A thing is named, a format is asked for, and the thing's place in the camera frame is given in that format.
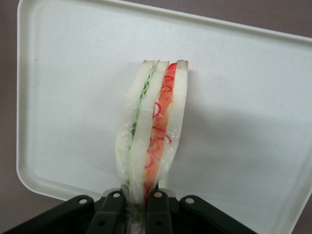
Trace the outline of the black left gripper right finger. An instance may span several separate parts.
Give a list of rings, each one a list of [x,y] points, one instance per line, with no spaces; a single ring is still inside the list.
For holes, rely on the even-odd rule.
[[[210,203],[195,195],[181,200],[164,190],[147,200],[147,234],[254,234]]]

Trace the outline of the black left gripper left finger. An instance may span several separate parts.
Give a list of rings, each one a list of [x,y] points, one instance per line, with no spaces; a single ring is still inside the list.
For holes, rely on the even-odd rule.
[[[7,230],[6,234],[124,234],[125,197],[109,190],[98,201],[78,195]]]

